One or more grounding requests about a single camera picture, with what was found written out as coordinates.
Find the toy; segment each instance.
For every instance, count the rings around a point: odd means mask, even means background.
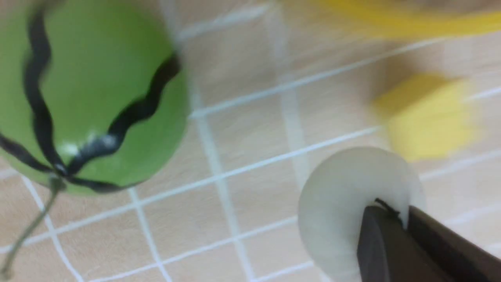
[[[376,37],[429,39],[485,34],[501,30],[501,13],[453,15],[433,11],[411,12],[397,1],[319,0],[333,12]]]
[[[188,115],[179,59],[160,25],[122,0],[44,1],[0,24],[0,154],[60,192],[110,193],[147,180],[181,141]]]
[[[407,161],[448,157],[475,140],[468,84],[420,74],[374,102],[393,149]]]
[[[400,156],[379,148],[336,152],[306,181],[298,208],[301,239],[316,266],[334,281],[359,280],[356,250],[362,217],[376,198],[401,212],[404,228],[409,206],[426,210],[418,175]]]

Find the yellow cord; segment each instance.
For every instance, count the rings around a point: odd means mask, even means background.
[[[479,35],[501,30],[501,13],[447,15],[414,13],[365,0],[319,0],[334,12],[363,26],[369,36],[395,39],[431,39]]]

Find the beige tile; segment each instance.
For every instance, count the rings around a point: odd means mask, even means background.
[[[289,56],[297,78],[334,70],[384,52],[383,41],[357,35],[332,11],[298,3],[289,1],[283,7],[290,28]]]
[[[424,175],[438,170],[445,169],[452,163],[450,158],[429,159],[411,163],[412,168],[417,174]]]
[[[316,168],[321,162],[334,155],[335,153],[353,147],[376,147],[384,150],[390,149],[388,141],[386,140],[382,132],[378,131],[375,133],[369,133],[367,135],[356,137],[309,152],[308,159],[310,161],[311,170]]]
[[[473,40],[473,77],[478,91],[501,86],[500,46],[500,32],[479,36]]]
[[[11,168],[11,166],[7,163],[6,160],[4,160],[2,157],[0,157],[0,172],[2,170],[6,170],[6,169],[9,169]]]
[[[137,188],[139,197],[154,196],[211,176],[196,125],[189,124],[181,146],[165,168]]]
[[[14,243],[40,213],[21,176],[0,180],[0,247]],[[45,223],[33,235],[46,232]]]
[[[499,8],[498,2],[491,0],[478,0],[473,2],[469,0],[458,0],[458,1],[407,0],[404,2],[410,5],[418,4],[419,6],[417,8],[421,9],[433,9],[439,12],[456,13],[456,14],[484,13],[484,12],[491,12],[492,10],[497,10]]]
[[[474,74],[473,43],[471,37],[448,39],[444,42],[444,70],[448,77],[471,79]]]
[[[444,225],[465,240],[472,243],[475,242],[475,237],[472,232],[473,230],[469,224],[449,224],[446,222]]]
[[[19,5],[24,5],[28,3],[35,2],[37,0],[0,0],[0,20],[3,17],[9,16],[9,12],[18,7]]]
[[[473,243],[479,246],[489,246],[501,243],[501,209],[482,214],[465,223],[470,229]]]
[[[133,5],[139,6],[144,12],[149,13],[155,18],[159,25],[163,24],[162,10],[158,0],[128,0]]]
[[[188,40],[183,49],[205,105],[269,89],[277,83],[262,18],[205,33]]]
[[[298,89],[308,145],[374,126],[370,101],[381,94],[384,66],[374,63]]]
[[[245,274],[233,244],[166,265],[174,281],[244,282]]]
[[[208,121],[227,171],[289,151],[277,96],[212,114]]]
[[[320,274],[314,267],[286,274],[270,282],[320,282]]]
[[[227,183],[242,232],[297,213],[300,190],[290,160],[230,177]]]
[[[481,162],[469,168],[473,174],[473,183],[469,186],[468,207],[483,208],[501,203],[501,160]]]
[[[144,212],[163,259],[230,237],[214,186],[155,202]]]
[[[386,89],[409,79],[412,75],[427,72],[444,74],[446,42],[440,41],[411,50],[386,60]]]
[[[426,213],[442,223],[467,211],[465,189],[469,188],[467,182],[462,183],[461,173],[441,175],[422,182]]]
[[[0,261],[5,255],[0,254]],[[77,281],[56,251],[52,240],[24,246],[13,267],[12,282],[28,281]]]
[[[183,26],[200,21],[213,20],[230,12],[242,11],[255,5],[254,0],[212,0],[198,2],[194,0],[175,0],[177,14]]]
[[[162,273],[158,268],[152,268],[147,271],[140,272],[125,278],[121,278],[120,282],[160,282],[165,281]]]
[[[154,263],[135,210],[60,234],[59,240],[85,280]]]
[[[40,197],[46,202],[50,197],[49,189],[36,183],[34,186]],[[76,196],[62,193],[58,196],[49,216],[54,227],[58,228],[127,205],[130,202],[130,196],[126,190],[96,196]]]
[[[243,242],[257,277],[309,261],[295,224],[256,235]]]
[[[493,256],[501,259],[501,248],[490,249],[489,253],[491,253]]]
[[[477,141],[472,142],[465,150],[470,156],[488,153],[499,149],[501,141],[501,95],[475,100],[472,103],[475,110],[473,118],[477,130]]]
[[[328,281],[329,282],[362,282],[362,278],[360,277],[360,271],[357,269],[357,270],[346,271],[345,273],[342,273],[342,277],[340,277],[337,280],[331,279]]]

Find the green string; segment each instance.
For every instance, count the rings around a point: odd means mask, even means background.
[[[33,233],[33,231],[40,225],[45,216],[48,214],[48,212],[54,205],[59,193],[66,188],[65,183],[59,177],[51,177],[49,186],[50,186],[49,188],[51,189],[51,197],[45,204],[45,208],[38,214],[37,218],[28,226],[28,228],[26,228],[26,230],[23,232],[23,234],[19,237],[19,239],[15,243],[14,247],[12,247],[12,250],[5,258],[5,261],[0,270],[1,282],[6,282],[12,279],[13,277],[12,265],[20,248],[22,247],[26,239]]]

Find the white disc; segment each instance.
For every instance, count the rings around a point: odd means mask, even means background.
[[[380,198],[400,212],[407,226],[409,205],[425,209],[417,174],[401,157],[378,148],[353,148],[321,163],[299,201],[301,239],[335,281],[358,275],[357,245],[365,207]]]

